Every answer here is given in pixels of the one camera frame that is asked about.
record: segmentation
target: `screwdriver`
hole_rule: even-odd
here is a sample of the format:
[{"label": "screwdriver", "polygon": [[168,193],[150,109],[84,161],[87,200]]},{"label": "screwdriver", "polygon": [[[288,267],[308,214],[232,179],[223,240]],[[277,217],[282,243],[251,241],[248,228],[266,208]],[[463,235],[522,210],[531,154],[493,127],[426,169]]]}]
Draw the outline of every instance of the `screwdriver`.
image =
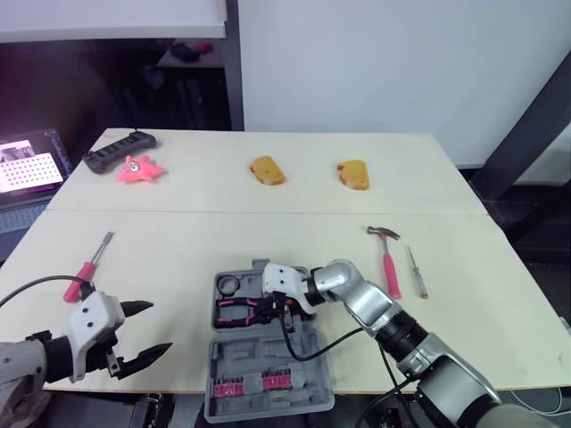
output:
[{"label": "screwdriver", "polygon": [[[86,281],[91,281],[93,279],[93,275],[95,274],[95,270],[97,269],[97,263],[99,262],[99,259],[101,258],[101,255],[105,250],[105,247],[107,246],[111,238],[113,238],[113,235],[114,235],[113,232],[107,232],[107,235],[105,235],[104,239],[101,242],[101,245],[99,245],[99,248],[95,252],[93,258],[91,259],[91,261],[86,261],[83,264],[83,267],[76,275],[77,277],[85,279]],[[68,287],[65,294],[63,295],[63,299],[69,303],[75,303],[76,301],[79,300],[80,294],[81,294],[80,283],[78,281],[73,281]]]},{"label": "screwdriver", "polygon": [[417,282],[418,292],[420,292],[420,297],[423,299],[428,299],[428,291],[426,290],[425,282],[422,279],[422,275],[420,274],[420,269],[417,266],[417,263],[414,261],[414,257],[412,257],[412,251],[410,247],[407,245],[407,249],[409,250],[410,261],[412,263],[412,273],[414,274],[414,279]]}]

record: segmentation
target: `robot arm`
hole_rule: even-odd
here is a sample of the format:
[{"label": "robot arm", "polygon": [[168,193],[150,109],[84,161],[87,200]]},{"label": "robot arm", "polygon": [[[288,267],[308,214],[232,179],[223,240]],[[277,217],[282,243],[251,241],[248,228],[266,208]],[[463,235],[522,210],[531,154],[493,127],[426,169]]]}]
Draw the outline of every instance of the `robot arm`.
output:
[{"label": "robot arm", "polygon": [[[501,400],[488,381],[438,336],[427,333],[396,301],[363,278],[349,260],[335,260],[303,279],[290,267],[269,263],[262,283],[264,292],[284,292],[303,308],[341,301],[363,330],[396,360],[398,369],[411,381],[419,380],[415,397],[437,426],[474,427],[486,414],[497,413],[491,410]],[[532,419],[536,417],[525,413]]]},{"label": "robot arm", "polygon": [[118,342],[115,332],[126,317],[153,304],[142,300],[120,303],[93,287],[82,290],[82,299],[71,313],[63,336],[52,338],[44,331],[22,342],[0,343],[0,428],[41,413],[43,408],[40,412],[38,408],[48,403],[42,399],[45,382],[69,377],[74,383],[102,368],[122,379],[149,367],[172,344],[155,345],[130,361],[117,358],[112,349]]}]

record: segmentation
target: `hammer head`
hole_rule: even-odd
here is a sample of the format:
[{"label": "hammer head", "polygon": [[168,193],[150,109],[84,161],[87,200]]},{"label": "hammer head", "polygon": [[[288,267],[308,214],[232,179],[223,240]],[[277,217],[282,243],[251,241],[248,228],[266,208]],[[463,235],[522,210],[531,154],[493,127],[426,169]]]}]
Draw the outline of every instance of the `hammer head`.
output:
[{"label": "hammer head", "polygon": [[398,240],[401,237],[396,232],[393,232],[391,229],[387,229],[385,227],[371,227],[371,226],[369,226],[369,227],[367,227],[367,233],[370,235],[379,235],[381,237],[389,236],[395,240]]}]

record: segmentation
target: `gray plastic case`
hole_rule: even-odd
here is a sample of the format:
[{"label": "gray plastic case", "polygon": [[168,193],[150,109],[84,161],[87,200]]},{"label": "gray plastic case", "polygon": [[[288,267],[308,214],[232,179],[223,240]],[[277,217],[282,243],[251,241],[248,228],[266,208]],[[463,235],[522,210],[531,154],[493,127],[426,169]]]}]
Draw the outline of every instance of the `gray plastic case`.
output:
[{"label": "gray plastic case", "polygon": [[[269,259],[254,259],[251,270],[220,272],[214,281],[214,298],[223,299],[216,283],[223,276],[234,276],[240,283],[232,297],[262,297],[261,275]],[[305,267],[297,268],[305,276]],[[278,319],[266,325],[250,325],[219,330],[214,328],[216,311],[212,311],[212,328],[220,336],[211,342],[209,367],[206,380],[204,418],[211,424],[245,421],[272,416],[289,416],[330,410],[335,395],[329,375],[326,355],[310,361],[299,362],[287,350]],[[222,308],[220,315],[233,319],[247,317],[246,307]],[[295,332],[290,334],[294,350],[309,355],[325,346],[323,336],[311,326],[294,316]],[[289,370],[292,388],[264,391],[262,374]],[[214,382],[217,379],[243,379],[244,395],[214,398]]]}]

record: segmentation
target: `pliers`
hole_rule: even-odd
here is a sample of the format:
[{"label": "pliers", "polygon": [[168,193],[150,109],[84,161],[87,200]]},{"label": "pliers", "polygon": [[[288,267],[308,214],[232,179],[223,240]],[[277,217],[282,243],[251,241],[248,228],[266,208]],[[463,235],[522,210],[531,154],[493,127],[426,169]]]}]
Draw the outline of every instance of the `pliers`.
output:
[{"label": "pliers", "polygon": [[[233,306],[244,306],[250,308],[250,315],[245,318],[226,318],[220,316],[220,310]],[[277,316],[272,297],[251,299],[247,297],[235,297],[234,299],[216,300],[216,313],[214,314],[214,327],[235,328],[247,327],[252,324],[268,324],[272,318]]]}]

